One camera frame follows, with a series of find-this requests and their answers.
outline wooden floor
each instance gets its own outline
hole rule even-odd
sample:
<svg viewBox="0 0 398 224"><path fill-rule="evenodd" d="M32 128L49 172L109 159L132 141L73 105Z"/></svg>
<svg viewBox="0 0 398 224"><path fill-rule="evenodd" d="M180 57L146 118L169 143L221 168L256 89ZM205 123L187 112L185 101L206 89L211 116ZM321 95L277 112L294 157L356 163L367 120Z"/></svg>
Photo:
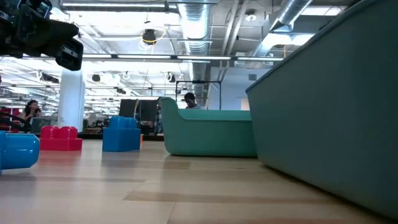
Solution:
<svg viewBox="0 0 398 224"><path fill-rule="evenodd" d="M162 142L102 153L86 140L82 152L42 151L32 168L5 170L0 223L391 222L256 159L174 157Z"/></svg>

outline person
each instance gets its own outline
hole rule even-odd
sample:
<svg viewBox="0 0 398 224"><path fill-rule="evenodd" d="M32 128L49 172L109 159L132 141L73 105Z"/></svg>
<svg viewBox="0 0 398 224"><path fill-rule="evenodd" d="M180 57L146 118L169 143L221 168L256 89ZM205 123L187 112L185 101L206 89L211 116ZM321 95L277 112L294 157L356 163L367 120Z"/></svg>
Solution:
<svg viewBox="0 0 398 224"><path fill-rule="evenodd" d="M154 123L155 135L163 133L162 105L160 104L160 99L161 97L157 99L156 119Z"/></svg>
<svg viewBox="0 0 398 224"><path fill-rule="evenodd" d="M185 109L201 109L199 105L197 105L195 100L195 95L193 93L187 93L184 96L185 102L187 103L187 107Z"/></svg>
<svg viewBox="0 0 398 224"><path fill-rule="evenodd" d="M19 115L20 118L30 122L30 119L42 115L42 110L39 108L39 103L35 100L30 100L25 106L25 110Z"/></svg>

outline white wall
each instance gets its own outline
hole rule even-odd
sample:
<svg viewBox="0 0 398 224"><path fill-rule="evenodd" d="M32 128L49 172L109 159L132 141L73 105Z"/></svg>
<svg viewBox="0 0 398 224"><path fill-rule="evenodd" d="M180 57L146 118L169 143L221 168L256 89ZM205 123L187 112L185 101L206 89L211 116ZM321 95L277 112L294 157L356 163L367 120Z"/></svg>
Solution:
<svg viewBox="0 0 398 224"><path fill-rule="evenodd" d="M217 77L218 68L211 68L211 76ZM246 89L254 83L249 81L249 74L256 74L257 79L267 73L269 69L247 70L245 68L229 68L221 87L221 109L222 110L241 110L242 99L246 99ZM219 109L219 91L213 86L210 87L208 109Z"/></svg>

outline red lego brick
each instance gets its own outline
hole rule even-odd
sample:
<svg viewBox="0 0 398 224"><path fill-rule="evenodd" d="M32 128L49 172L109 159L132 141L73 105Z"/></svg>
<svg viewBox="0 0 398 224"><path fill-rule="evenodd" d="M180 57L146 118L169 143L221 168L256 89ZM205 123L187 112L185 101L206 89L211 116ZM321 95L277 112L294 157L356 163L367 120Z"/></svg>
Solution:
<svg viewBox="0 0 398 224"><path fill-rule="evenodd" d="M75 127L45 126L40 133L40 150L81 151L82 145Z"/></svg>

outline ceiling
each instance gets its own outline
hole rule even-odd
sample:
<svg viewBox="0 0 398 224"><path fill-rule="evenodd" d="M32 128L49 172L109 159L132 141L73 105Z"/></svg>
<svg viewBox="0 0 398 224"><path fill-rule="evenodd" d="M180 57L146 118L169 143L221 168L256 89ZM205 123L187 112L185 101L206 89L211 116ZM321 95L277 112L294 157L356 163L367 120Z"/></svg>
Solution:
<svg viewBox="0 0 398 224"><path fill-rule="evenodd" d="M62 4L104 3L102 1L64 1ZM239 19L239 8L235 18L231 18L231 9L234 1L219 0L217 4L211 4L210 36L206 41L210 43L210 55L222 55L224 36L229 20L234 21L232 32L238 29L237 36L231 48L231 55L243 54L253 51L262 41L264 32L262 27L266 15L272 14L280 7L281 0L252 0L248 1L246 9L254 9L256 20ZM332 20L344 6L351 0L314 0L306 11L295 23L295 35L314 34L328 21ZM85 54L92 55L185 55L185 43L180 15L164 12L114 12L114 11L61 11L57 8L58 2L53 2L52 19L72 22L80 28L79 40L85 47ZM142 43L141 35L146 29L154 29L157 42L153 46ZM287 43L278 45L270 51L273 57L287 57L299 46ZM190 67L192 62L167 61L154 62L148 60L103 60L83 59L82 70L86 75L86 113L98 112L104 114L117 114L120 99L142 98L156 99L159 96L174 96L175 84L167 80L167 74L174 75L176 80L192 80ZM247 85L240 82L238 75L243 68L234 68L229 65L226 76L231 75L228 82L238 85ZM270 69L272 63L268 63L263 70L249 73L260 74ZM26 102L34 98L44 106L45 114L57 111L59 98L59 84L44 81L42 74L49 75L61 81L63 68L58 66L54 59L48 57L15 59L12 57L0 57L0 106L23 107ZM92 76L101 77L100 82L94 82ZM113 87L118 86L126 91L126 94L116 92Z"/></svg>

